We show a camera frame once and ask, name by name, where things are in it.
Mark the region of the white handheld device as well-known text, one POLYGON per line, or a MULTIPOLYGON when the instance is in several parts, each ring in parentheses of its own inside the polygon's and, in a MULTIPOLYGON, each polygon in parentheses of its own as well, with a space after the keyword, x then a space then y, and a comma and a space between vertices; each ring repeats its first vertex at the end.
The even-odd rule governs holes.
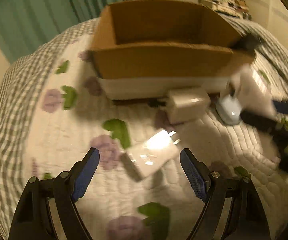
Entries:
POLYGON ((270 84, 249 64, 231 76, 229 87, 242 109, 270 119, 276 119, 270 84))

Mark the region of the light blue earbuds case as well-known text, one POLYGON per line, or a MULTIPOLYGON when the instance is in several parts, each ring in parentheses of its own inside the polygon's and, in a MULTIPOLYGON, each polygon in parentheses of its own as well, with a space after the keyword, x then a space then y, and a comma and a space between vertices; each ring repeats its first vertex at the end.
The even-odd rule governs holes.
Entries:
POLYGON ((241 121, 240 113, 242 106, 235 97, 227 95, 219 98, 216 102, 216 111, 226 125, 237 125, 241 121))

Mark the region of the white long power adapter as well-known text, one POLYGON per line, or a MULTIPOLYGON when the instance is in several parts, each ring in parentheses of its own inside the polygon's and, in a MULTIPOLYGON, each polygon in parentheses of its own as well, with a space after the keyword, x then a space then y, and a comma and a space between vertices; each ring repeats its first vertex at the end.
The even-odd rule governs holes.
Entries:
POLYGON ((179 156, 179 142, 175 131, 159 129, 147 140, 127 148, 120 161, 134 181, 142 181, 179 156))

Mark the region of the grey checkered bedspread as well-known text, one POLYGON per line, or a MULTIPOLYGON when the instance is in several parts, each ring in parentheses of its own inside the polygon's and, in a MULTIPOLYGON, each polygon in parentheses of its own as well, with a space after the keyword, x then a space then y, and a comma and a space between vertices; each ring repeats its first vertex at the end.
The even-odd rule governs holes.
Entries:
MULTIPOLYGON (((256 58, 252 67, 269 80, 274 98, 288 99, 286 49, 261 25, 229 16, 222 17, 239 33, 243 35, 252 33, 259 37, 261 44, 255 52, 256 58)), ((49 48, 52 42, 73 43, 76 38, 83 35, 89 36, 88 45, 97 24, 98 18, 73 26, 40 46, 35 52, 42 48, 49 48)), ((83 54, 85 62, 87 62, 87 45, 83 54)), ((28 69, 34 53, 18 59, 6 72, 0 87, 0 233, 2 239, 8 239, 16 205, 28 181, 24 179, 22 171, 25 140, 37 103, 37 91, 29 79, 28 69)))

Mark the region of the white square charger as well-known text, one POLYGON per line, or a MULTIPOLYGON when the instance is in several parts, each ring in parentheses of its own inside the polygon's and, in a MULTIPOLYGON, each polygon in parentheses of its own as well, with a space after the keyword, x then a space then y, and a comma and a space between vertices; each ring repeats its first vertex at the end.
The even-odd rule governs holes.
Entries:
POLYGON ((201 87, 172 89, 167 93, 165 111, 171 124, 180 124, 200 118, 211 104, 201 87))

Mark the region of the white quilted floral mat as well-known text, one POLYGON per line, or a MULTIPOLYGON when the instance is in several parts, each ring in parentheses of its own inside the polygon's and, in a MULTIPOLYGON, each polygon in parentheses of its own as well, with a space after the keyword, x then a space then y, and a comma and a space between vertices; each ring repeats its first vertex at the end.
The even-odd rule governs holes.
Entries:
POLYGON ((96 90, 83 54, 89 36, 52 42, 32 55, 29 79, 37 103, 23 151, 23 177, 54 178, 88 149, 100 164, 77 209, 94 239, 184 239, 203 208, 180 164, 189 148, 199 161, 228 178, 250 175, 274 238, 288 223, 288 175, 266 157, 258 132, 245 124, 225 126, 208 110, 179 126, 180 142, 162 167, 140 179, 128 158, 166 125, 162 111, 146 103, 116 106, 96 90))

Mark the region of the white dressing table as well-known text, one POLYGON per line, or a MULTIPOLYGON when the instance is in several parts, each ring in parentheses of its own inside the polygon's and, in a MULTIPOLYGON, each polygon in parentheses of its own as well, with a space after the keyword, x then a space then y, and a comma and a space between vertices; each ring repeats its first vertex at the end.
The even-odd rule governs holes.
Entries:
POLYGON ((244 0, 215 0, 211 1, 208 7, 218 14, 248 20, 252 18, 244 0))

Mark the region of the open cardboard box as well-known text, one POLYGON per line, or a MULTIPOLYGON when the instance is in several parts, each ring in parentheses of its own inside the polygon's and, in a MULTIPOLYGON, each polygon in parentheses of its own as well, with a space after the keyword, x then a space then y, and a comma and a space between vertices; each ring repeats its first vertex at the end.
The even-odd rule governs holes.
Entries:
POLYGON ((255 59, 250 35, 202 5, 135 0, 107 5, 88 46, 111 100, 160 98, 175 88, 218 93, 255 59))

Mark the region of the green curtain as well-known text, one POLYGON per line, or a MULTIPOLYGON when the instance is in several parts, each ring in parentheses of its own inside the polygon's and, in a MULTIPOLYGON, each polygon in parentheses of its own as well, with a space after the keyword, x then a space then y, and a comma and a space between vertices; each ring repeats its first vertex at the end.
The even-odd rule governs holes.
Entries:
POLYGON ((128 0, 0 0, 0 50, 13 63, 119 1, 128 0))

